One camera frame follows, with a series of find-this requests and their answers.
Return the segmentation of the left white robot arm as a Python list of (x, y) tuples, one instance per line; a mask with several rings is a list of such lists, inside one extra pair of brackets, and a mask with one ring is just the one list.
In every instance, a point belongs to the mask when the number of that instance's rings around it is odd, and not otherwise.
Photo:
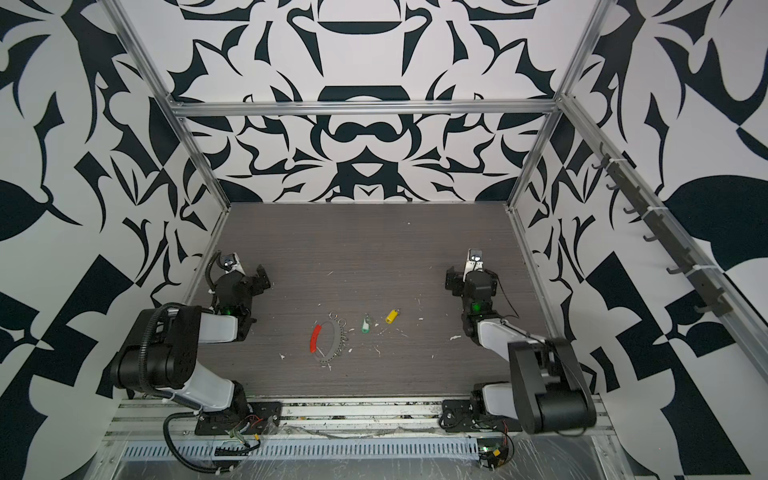
[[(261, 442), (241, 438), (254, 416), (243, 385), (205, 367), (198, 350), (202, 344), (244, 341), (256, 321), (253, 300), (270, 289), (272, 282), (263, 266), (249, 275), (237, 254), (221, 252), (215, 252), (206, 264), (204, 279), (212, 296), (209, 306), (168, 302), (138, 314), (111, 360), (109, 378), (118, 389), (182, 406), (182, 411), (168, 415), (162, 424), (170, 454), (197, 474), (223, 476), (238, 468)], [(213, 460), (196, 463), (182, 453), (171, 435), (172, 422), (182, 419), (194, 419), (214, 435), (227, 433), (239, 444), (218, 447)]]

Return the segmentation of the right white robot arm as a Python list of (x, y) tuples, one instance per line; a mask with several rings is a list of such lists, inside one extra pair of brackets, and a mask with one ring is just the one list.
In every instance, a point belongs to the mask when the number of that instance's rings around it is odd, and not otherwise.
[(513, 325), (493, 307), (498, 287), (498, 276), (483, 268), (445, 274), (445, 289), (462, 301), (465, 336), (508, 362), (508, 381), (478, 384), (470, 393), (470, 424), (506, 422), (528, 434), (594, 427), (597, 409), (571, 342)]

